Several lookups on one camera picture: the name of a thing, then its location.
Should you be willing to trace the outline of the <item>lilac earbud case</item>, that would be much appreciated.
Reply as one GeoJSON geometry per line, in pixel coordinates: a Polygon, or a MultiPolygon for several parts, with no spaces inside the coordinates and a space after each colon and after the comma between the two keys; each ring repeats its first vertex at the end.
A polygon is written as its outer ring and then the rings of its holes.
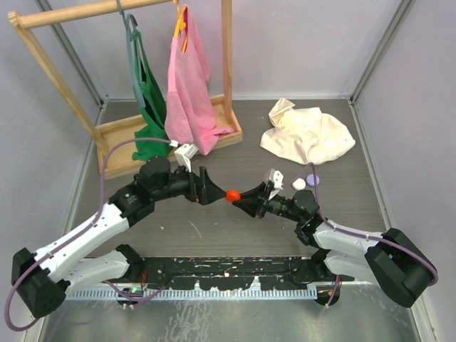
{"type": "Polygon", "coordinates": [[[320,183],[320,178],[316,174],[309,174],[306,176],[306,184],[309,185],[310,187],[315,187],[319,185],[320,183]]]}

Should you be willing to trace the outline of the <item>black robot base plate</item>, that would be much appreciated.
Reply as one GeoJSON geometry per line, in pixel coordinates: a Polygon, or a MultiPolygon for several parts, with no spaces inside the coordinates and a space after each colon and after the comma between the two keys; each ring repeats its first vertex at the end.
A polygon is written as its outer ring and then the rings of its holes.
{"type": "Polygon", "coordinates": [[[334,305],[340,297],[342,281],[331,274],[316,258],[301,256],[241,257],[141,257],[130,246],[118,247],[127,252],[133,265],[119,282],[132,282],[152,289],[194,291],[211,290],[245,293],[254,281],[261,294],[278,291],[309,290],[311,285],[328,281],[312,298],[320,305],[334,305]]]}

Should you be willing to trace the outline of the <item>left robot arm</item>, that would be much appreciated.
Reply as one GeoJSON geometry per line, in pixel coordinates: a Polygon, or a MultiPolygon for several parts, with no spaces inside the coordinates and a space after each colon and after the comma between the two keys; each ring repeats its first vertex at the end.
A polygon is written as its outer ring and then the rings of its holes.
{"type": "Polygon", "coordinates": [[[93,217],[35,252],[23,248],[15,253],[11,283],[33,317],[49,315],[67,296],[94,283],[121,278],[137,281],[145,271],[144,261],[127,244],[95,259],[86,256],[152,214],[156,202],[183,196],[208,205],[225,197],[205,167],[198,174],[185,166],[170,168],[164,157],[150,159],[93,217]]]}

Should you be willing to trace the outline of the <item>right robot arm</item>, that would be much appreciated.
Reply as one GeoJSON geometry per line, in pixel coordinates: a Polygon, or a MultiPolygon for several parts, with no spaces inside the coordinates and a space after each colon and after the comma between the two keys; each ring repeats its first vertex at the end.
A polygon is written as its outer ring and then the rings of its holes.
{"type": "Polygon", "coordinates": [[[286,198],[268,181],[244,193],[230,190],[226,199],[253,218],[269,213],[295,222],[299,241],[318,250],[312,270],[322,281],[334,275],[367,281],[405,308],[437,283],[437,269],[402,231],[364,232],[336,224],[322,215],[310,190],[286,198]]]}

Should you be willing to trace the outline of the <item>white earbud case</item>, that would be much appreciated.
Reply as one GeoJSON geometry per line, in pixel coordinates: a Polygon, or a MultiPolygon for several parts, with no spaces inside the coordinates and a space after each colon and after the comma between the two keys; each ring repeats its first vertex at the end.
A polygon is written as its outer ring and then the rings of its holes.
{"type": "Polygon", "coordinates": [[[294,180],[292,183],[291,183],[291,186],[296,190],[296,191],[301,191],[301,190],[304,190],[306,188],[306,181],[302,178],[298,178],[296,180],[294,180]]]}

